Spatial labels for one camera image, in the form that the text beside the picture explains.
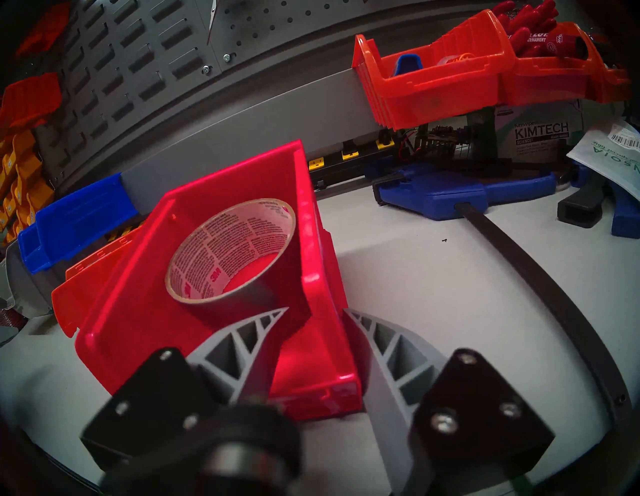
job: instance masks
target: kimwipes box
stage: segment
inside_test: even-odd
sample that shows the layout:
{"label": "kimwipes box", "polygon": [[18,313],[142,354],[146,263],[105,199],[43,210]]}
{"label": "kimwipes box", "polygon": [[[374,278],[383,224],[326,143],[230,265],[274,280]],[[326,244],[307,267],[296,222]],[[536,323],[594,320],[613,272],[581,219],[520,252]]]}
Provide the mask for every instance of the kimwipes box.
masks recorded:
{"label": "kimwipes box", "polygon": [[499,158],[517,162],[557,162],[560,140],[576,145],[583,135],[580,100],[495,108]]}

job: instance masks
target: blue plastic bin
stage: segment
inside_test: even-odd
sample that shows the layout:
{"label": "blue plastic bin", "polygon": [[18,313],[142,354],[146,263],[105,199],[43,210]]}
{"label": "blue plastic bin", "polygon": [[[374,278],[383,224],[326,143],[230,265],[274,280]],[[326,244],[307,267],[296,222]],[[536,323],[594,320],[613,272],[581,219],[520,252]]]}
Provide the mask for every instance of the blue plastic bin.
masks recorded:
{"label": "blue plastic bin", "polygon": [[18,235],[24,265],[35,274],[69,260],[137,214],[120,174],[95,182],[42,209]]}

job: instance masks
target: black clamp bar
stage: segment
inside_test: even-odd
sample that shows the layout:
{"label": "black clamp bar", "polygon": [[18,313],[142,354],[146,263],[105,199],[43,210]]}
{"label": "black clamp bar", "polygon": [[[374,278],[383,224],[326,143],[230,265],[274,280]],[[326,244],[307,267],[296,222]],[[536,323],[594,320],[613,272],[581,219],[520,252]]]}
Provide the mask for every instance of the black clamp bar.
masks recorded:
{"label": "black clamp bar", "polygon": [[602,201],[607,180],[591,174],[587,184],[558,203],[558,220],[579,227],[591,228],[602,219]]}
{"label": "black clamp bar", "polygon": [[614,428],[627,427],[632,406],[625,381],[609,350],[579,308],[527,252],[484,214],[468,203],[456,204],[455,209],[507,259],[551,311],[596,381]]}

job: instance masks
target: screw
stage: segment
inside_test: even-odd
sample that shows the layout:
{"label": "screw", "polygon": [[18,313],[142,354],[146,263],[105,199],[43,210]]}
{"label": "screw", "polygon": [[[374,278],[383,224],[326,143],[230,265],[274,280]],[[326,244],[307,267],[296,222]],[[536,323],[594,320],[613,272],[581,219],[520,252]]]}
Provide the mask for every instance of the screw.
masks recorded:
{"label": "screw", "polygon": [[448,413],[435,413],[431,417],[431,427],[441,434],[453,434],[458,430],[458,423]]}
{"label": "screw", "polygon": [[510,419],[519,419],[522,415],[520,407],[515,403],[502,403],[500,405],[500,411],[505,417]]}
{"label": "screw", "polygon": [[187,417],[184,418],[182,427],[188,431],[189,429],[193,428],[197,423],[198,423],[198,414],[192,413],[191,415],[188,415]]}
{"label": "screw", "polygon": [[125,412],[129,409],[129,402],[128,401],[120,401],[117,405],[116,405],[116,413],[118,415],[124,415]]}
{"label": "screw", "polygon": [[468,353],[460,353],[458,358],[460,359],[460,362],[465,365],[475,365],[477,363],[476,358]]}

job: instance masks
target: roll of tape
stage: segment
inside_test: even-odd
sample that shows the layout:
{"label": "roll of tape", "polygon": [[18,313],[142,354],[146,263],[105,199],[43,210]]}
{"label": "roll of tape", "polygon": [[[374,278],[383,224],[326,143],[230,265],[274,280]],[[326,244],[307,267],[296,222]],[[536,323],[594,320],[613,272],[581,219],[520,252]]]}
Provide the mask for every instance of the roll of tape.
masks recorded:
{"label": "roll of tape", "polygon": [[[296,215],[287,203],[263,198],[196,228],[174,253],[165,286],[217,330],[275,308],[308,314],[300,278]],[[238,285],[238,279],[244,282]]]}

